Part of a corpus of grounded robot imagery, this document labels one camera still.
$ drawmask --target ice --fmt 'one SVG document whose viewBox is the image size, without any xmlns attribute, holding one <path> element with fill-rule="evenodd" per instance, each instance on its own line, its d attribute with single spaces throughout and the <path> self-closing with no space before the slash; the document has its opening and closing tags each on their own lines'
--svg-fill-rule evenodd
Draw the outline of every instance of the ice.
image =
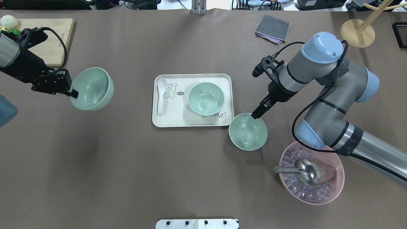
<svg viewBox="0 0 407 229">
<path fill-rule="evenodd" d="M 281 166 L 294 167 L 294 162 L 299 158 L 315 159 L 315 156 L 311 150 L 302 145 L 291 146 L 283 155 Z M 304 183 L 297 174 L 282 173 L 281 175 L 291 193 L 309 203 L 318 203 L 325 200 L 330 195 L 330 188 L 333 185 L 331 182 L 322 186 L 313 187 Z"/>
</svg>

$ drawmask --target white bracket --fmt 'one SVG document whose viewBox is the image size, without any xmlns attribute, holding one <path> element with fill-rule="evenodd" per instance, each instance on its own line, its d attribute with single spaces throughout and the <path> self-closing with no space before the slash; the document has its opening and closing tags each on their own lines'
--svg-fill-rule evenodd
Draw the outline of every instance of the white bracket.
<svg viewBox="0 0 407 229">
<path fill-rule="evenodd" d="M 204 15 L 206 12 L 206 0 L 192 0 L 192 14 Z"/>
<path fill-rule="evenodd" d="M 239 229 L 238 219 L 159 220 L 155 229 Z"/>
</svg>

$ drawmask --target wooden stand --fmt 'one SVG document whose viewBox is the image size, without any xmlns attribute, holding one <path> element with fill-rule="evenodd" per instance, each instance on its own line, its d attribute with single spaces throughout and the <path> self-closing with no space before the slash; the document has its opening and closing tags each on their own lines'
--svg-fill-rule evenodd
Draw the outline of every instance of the wooden stand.
<svg viewBox="0 0 407 229">
<path fill-rule="evenodd" d="M 370 24 L 385 10 L 394 9 L 397 7 L 406 6 L 407 3 L 399 4 L 388 7 L 393 0 L 384 0 L 379 7 L 373 7 L 367 3 L 363 3 L 363 6 L 374 10 L 369 15 L 366 21 L 359 19 L 351 19 L 344 22 L 341 26 L 341 35 L 352 46 L 358 48 L 365 48 L 370 46 L 374 42 L 375 33 Z"/>
</svg>

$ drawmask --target blue object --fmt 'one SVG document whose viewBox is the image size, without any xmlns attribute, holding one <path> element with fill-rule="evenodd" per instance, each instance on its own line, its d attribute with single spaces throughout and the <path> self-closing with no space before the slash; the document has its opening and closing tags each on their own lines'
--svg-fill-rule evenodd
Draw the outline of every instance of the blue object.
<svg viewBox="0 0 407 229">
<path fill-rule="evenodd" d="M 16 114 L 17 108 L 0 95 L 0 128 L 13 119 Z"/>
<path fill-rule="evenodd" d="M 376 94 L 377 90 L 379 89 L 380 86 L 380 80 L 377 75 L 373 74 L 371 71 L 369 71 L 367 68 L 366 72 L 368 73 L 368 81 L 366 83 L 366 88 L 363 91 L 363 94 L 356 100 L 358 103 L 363 103 L 366 102 L 367 100 L 372 97 L 372 95 Z"/>
<path fill-rule="evenodd" d="M 305 120 L 302 120 L 298 128 L 295 130 L 295 135 L 298 139 L 314 147 L 315 149 L 320 150 L 325 146 L 321 138 Z"/>
<path fill-rule="evenodd" d="M 330 64 L 341 57 L 344 47 L 333 34 L 319 32 L 309 39 L 301 48 L 302 55 L 318 64 Z"/>
</svg>

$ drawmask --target cartoon bear drawing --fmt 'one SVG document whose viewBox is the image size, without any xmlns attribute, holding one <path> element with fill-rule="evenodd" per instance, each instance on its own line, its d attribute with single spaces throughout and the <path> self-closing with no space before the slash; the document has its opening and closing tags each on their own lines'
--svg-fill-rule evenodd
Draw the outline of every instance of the cartoon bear drawing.
<svg viewBox="0 0 407 229">
<path fill-rule="evenodd" d="M 175 90 L 177 89 L 177 84 L 167 84 L 167 88 L 165 89 L 164 98 L 174 98 Z"/>
</svg>

